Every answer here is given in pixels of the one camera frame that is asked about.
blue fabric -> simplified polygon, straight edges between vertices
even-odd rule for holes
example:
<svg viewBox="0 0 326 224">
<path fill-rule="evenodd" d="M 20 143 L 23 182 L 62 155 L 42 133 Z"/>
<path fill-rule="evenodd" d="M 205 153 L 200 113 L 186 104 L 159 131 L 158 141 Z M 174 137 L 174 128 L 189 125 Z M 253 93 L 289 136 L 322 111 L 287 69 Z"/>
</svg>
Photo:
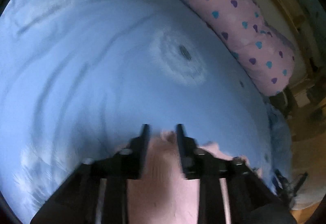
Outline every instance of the blue fabric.
<svg viewBox="0 0 326 224">
<path fill-rule="evenodd" d="M 291 132 L 284 116 L 271 104 L 266 104 L 271 126 L 271 144 L 273 171 L 278 169 L 281 174 L 291 180 Z"/>
<path fill-rule="evenodd" d="M 11 0 L 0 39 L 0 190 L 23 223 L 79 162 L 144 123 L 183 123 L 271 183 L 265 103 L 180 0 Z"/>
</svg>

wooden floor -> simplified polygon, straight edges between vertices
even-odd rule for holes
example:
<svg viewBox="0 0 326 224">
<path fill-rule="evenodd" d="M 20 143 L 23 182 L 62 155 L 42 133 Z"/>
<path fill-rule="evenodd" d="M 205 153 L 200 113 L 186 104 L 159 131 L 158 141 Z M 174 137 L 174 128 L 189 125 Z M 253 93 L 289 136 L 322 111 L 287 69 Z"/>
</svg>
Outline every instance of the wooden floor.
<svg viewBox="0 0 326 224">
<path fill-rule="evenodd" d="M 318 206 L 319 203 L 303 210 L 294 210 L 291 213 L 298 222 L 298 224 L 304 224 L 311 217 L 312 213 L 314 213 Z"/>
</svg>

teal heart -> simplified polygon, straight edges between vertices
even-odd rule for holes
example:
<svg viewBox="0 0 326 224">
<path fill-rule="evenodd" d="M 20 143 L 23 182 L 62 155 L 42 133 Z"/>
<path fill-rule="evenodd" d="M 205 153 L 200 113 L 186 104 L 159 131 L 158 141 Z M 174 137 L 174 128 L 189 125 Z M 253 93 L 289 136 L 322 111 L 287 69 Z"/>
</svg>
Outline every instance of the teal heart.
<svg viewBox="0 0 326 224">
<path fill-rule="evenodd" d="M 266 66 L 270 69 L 272 67 L 272 61 L 267 61 Z"/>
<path fill-rule="evenodd" d="M 258 42 L 255 43 L 255 45 L 256 45 L 259 49 L 261 49 L 262 46 L 263 46 L 263 43 L 262 43 L 261 41 L 258 41 Z"/>
<path fill-rule="evenodd" d="M 231 54 L 232 54 L 236 59 L 239 58 L 239 54 L 238 54 L 238 53 L 236 53 L 236 52 L 231 52 Z"/>
<path fill-rule="evenodd" d="M 242 27 L 247 29 L 248 28 L 248 22 L 242 22 Z"/>
<path fill-rule="evenodd" d="M 215 18 L 215 19 L 217 19 L 218 18 L 218 11 L 213 11 L 212 13 L 211 13 L 212 15 L 213 15 L 213 17 Z"/>
</svg>

metal bolt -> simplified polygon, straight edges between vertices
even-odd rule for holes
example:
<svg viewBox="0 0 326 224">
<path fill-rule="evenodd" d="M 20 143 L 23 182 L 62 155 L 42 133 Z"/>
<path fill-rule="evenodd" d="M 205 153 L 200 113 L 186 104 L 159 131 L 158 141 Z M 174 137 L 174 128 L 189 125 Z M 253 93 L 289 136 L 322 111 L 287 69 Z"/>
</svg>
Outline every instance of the metal bolt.
<svg viewBox="0 0 326 224">
<path fill-rule="evenodd" d="M 124 149 L 120 150 L 119 153 L 121 155 L 130 155 L 130 154 L 132 154 L 132 150 L 131 149 L 128 149 L 128 148 L 124 148 Z"/>
<path fill-rule="evenodd" d="M 206 151 L 205 150 L 203 150 L 203 149 L 195 149 L 194 150 L 194 154 L 196 154 L 196 155 L 205 155 L 206 154 Z"/>
<path fill-rule="evenodd" d="M 232 160 L 232 163 L 233 163 L 234 165 L 241 165 L 241 164 L 244 164 L 244 161 L 242 160 L 242 158 L 235 157 L 235 158 Z"/>
</svg>

blue bedsheet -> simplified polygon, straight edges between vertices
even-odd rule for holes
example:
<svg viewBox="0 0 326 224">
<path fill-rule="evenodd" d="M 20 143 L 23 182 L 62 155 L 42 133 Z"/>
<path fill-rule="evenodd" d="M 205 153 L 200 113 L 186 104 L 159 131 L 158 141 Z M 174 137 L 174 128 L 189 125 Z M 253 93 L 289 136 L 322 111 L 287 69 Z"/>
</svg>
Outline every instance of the blue bedsheet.
<svg viewBox="0 0 326 224">
<path fill-rule="evenodd" d="M 290 171 L 284 119 L 180 0 L 11 0 L 0 41 L 0 191 L 23 223 L 79 162 L 144 123 L 185 124 L 269 186 L 275 163 Z"/>
</svg>

